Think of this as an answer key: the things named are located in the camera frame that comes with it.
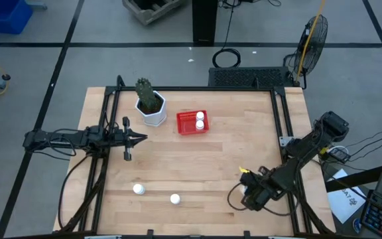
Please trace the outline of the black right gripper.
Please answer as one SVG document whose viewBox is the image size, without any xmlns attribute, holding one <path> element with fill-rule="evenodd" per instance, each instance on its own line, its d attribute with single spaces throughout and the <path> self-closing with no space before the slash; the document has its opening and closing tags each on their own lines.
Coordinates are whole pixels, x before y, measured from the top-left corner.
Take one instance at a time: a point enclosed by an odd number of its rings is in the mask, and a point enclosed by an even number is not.
<svg viewBox="0 0 382 239">
<path fill-rule="evenodd" d="M 277 200 L 277 186 L 274 184 L 272 176 L 275 169 L 260 167 L 256 174 L 256 195 L 244 195 L 242 205 L 249 210 L 260 211 L 263 206 L 260 203 L 267 203 L 269 200 Z M 254 173 L 242 173 L 240 183 L 244 186 L 254 185 Z"/>
</svg>

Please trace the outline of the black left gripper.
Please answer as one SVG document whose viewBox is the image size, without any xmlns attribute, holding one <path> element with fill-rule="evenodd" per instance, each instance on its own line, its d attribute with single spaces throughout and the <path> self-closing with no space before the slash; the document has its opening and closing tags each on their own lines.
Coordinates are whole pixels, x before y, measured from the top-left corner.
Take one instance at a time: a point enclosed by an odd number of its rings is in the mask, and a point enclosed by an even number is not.
<svg viewBox="0 0 382 239">
<path fill-rule="evenodd" d="M 132 160 L 131 148 L 134 148 L 136 144 L 147 139 L 146 134 L 134 132 L 130 129 L 130 121 L 128 117 L 123 117 L 123 129 L 114 128 L 112 133 L 109 133 L 109 145 L 111 147 L 124 146 L 124 160 Z"/>
</svg>

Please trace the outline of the red plastic basket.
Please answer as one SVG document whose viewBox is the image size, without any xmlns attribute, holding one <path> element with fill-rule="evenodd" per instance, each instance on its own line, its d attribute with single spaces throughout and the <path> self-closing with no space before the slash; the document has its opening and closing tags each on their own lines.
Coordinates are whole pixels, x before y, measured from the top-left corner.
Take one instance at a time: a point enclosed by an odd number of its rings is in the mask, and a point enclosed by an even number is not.
<svg viewBox="0 0 382 239">
<path fill-rule="evenodd" d="M 197 112 L 204 112 L 204 129 L 196 129 L 196 114 Z M 179 112 L 176 114 L 177 128 L 180 135 L 193 135 L 199 133 L 206 133 L 209 130 L 209 121 L 206 110 L 197 110 L 191 112 Z"/>
</svg>

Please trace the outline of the white faceted plant pot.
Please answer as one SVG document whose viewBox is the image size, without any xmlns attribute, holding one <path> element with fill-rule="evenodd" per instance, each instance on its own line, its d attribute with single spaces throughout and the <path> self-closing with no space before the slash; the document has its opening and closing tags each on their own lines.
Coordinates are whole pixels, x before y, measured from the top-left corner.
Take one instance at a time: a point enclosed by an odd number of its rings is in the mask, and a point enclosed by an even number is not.
<svg viewBox="0 0 382 239">
<path fill-rule="evenodd" d="M 152 114 L 146 114 L 143 111 L 143 109 L 142 109 L 142 103 L 141 103 L 140 99 L 138 99 L 136 101 L 135 108 L 142 115 L 143 121 L 144 121 L 145 125 L 153 126 L 153 127 L 158 127 L 167 118 L 167 114 L 166 114 L 166 100 L 157 91 L 154 90 L 153 93 L 154 93 L 156 99 L 161 101 L 161 107 L 160 107 L 159 111 L 157 111 L 155 113 L 152 113 Z"/>
</svg>

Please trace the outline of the green cactus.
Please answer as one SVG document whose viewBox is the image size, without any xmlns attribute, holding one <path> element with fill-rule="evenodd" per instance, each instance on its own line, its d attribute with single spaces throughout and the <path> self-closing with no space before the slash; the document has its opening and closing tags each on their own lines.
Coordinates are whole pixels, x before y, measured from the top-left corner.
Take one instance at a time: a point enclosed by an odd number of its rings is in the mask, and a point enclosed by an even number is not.
<svg viewBox="0 0 382 239">
<path fill-rule="evenodd" d="M 146 114 L 152 114 L 159 110 L 159 100 L 156 98 L 148 79 L 139 78 L 135 84 L 135 91 L 141 101 L 141 109 Z"/>
</svg>

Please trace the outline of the white paper sheet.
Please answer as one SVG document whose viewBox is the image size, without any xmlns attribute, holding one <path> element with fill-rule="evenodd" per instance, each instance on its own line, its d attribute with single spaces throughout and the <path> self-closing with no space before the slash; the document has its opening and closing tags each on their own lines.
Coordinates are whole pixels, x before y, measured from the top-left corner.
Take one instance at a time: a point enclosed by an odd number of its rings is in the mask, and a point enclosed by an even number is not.
<svg viewBox="0 0 382 239">
<path fill-rule="evenodd" d="M 330 209 L 333 215 L 342 224 L 344 224 L 365 203 L 365 199 L 354 193 L 353 190 L 365 196 L 359 187 L 342 189 L 328 193 Z"/>
</svg>

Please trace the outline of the black power adapter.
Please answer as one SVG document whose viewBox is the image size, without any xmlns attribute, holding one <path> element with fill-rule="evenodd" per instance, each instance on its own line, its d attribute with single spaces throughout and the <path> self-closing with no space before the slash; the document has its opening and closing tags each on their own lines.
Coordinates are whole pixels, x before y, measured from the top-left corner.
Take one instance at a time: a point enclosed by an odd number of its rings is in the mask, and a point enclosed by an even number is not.
<svg viewBox="0 0 382 239">
<path fill-rule="evenodd" d="M 339 161 L 340 163 L 345 163 L 349 158 L 350 154 L 341 147 L 333 147 L 327 150 L 327 154 Z"/>
</svg>

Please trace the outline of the black desk beam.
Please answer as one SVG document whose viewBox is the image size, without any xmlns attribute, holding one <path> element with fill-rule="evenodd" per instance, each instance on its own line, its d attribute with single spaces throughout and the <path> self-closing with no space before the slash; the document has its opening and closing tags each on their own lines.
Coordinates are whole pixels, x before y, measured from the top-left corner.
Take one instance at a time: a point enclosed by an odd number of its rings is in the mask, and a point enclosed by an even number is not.
<svg viewBox="0 0 382 239">
<path fill-rule="evenodd" d="M 381 174 L 382 166 L 368 169 L 367 171 L 328 181 L 326 183 L 326 190 L 329 193 L 377 182 L 380 179 Z"/>
</svg>

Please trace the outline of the black perforated metal case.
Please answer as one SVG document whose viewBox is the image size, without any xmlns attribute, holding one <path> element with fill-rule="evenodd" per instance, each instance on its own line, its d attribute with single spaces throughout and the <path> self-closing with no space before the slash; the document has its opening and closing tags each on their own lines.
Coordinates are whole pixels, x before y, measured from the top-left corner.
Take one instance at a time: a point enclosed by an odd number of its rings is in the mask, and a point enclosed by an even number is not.
<svg viewBox="0 0 382 239">
<path fill-rule="evenodd" d="M 291 73 L 285 66 L 210 68 L 208 86 L 219 87 L 290 87 Z"/>
</svg>

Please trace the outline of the grey wooden pallet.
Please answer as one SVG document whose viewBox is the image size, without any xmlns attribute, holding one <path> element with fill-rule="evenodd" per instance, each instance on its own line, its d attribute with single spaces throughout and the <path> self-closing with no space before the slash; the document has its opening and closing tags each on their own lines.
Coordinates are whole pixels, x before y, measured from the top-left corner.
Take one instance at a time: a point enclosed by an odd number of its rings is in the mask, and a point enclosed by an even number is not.
<svg viewBox="0 0 382 239">
<path fill-rule="evenodd" d="M 122 0 L 122 4 L 143 25 L 149 25 L 174 9 L 184 5 L 187 1 L 188 0 Z"/>
</svg>

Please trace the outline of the black floor fan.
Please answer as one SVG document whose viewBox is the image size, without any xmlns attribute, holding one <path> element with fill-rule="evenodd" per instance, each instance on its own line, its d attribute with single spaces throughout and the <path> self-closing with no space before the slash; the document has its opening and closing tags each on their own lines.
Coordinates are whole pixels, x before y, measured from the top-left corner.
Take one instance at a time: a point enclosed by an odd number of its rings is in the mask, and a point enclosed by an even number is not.
<svg viewBox="0 0 382 239">
<path fill-rule="evenodd" d="M 306 77 L 318 63 L 327 34 L 328 20 L 323 15 L 314 16 L 305 24 L 297 49 L 283 58 L 283 66 L 292 68 L 286 75 L 293 86 L 307 88 Z"/>
</svg>

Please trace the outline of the blue plastic bin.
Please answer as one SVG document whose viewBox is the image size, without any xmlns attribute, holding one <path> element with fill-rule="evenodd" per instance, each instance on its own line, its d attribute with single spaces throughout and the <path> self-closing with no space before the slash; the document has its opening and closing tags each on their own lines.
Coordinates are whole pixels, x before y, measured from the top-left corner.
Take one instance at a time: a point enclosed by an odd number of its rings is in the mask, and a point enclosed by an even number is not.
<svg viewBox="0 0 382 239">
<path fill-rule="evenodd" d="M 25 0 L 0 0 L 0 33 L 21 34 L 31 16 Z"/>
</svg>

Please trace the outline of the black aluminium table frame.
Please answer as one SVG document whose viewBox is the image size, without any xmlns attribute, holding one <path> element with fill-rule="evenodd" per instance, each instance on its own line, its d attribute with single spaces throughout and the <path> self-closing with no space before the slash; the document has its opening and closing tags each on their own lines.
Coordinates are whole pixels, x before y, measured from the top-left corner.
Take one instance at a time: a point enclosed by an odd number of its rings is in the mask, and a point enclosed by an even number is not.
<svg viewBox="0 0 382 239">
<path fill-rule="evenodd" d="M 205 86 L 161 87 L 167 102 L 167 119 L 159 127 L 147 126 L 135 109 L 137 95 L 124 90 L 117 117 L 128 117 L 134 131 L 148 138 L 125 161 L 123 150 L 114 148 L 109 158 L 87 159 L 78 153 L 64 188 L 62 224 L 78 210 L 89 180 L 107 165 L 105 187 L 90 205 L 82 230 L 99 234 L 291 236 L 313 232 L 306 213 L 288 215 L 288 200 L 271 201 L 266 210 L 240 211 L 241 193 L 236 188 L 239 167 L 256 171 L 281 163 L 280 135 L 302 137 L 311 129 L 300 88 L 283 90 L 221 90 Z M 176 114 L 206 110 L 206 133 L 180 135 Z M 145 187 L 143 195 L 134 184 Z M 179 204 L 170 196 L 178 194 Z"/>
</svg>

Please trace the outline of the black upright post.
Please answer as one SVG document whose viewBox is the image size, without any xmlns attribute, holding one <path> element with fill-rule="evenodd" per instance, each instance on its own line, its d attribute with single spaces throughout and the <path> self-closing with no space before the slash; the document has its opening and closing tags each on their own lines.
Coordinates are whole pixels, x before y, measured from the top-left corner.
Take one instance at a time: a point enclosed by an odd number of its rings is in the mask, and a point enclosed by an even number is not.
<svg viewBox="0 0 382 239">
<path fill-rule="evenodd" d="M 218 0 L 192 0 L 193 41 L 213 46 L 216 35 Z"/>
</svg>

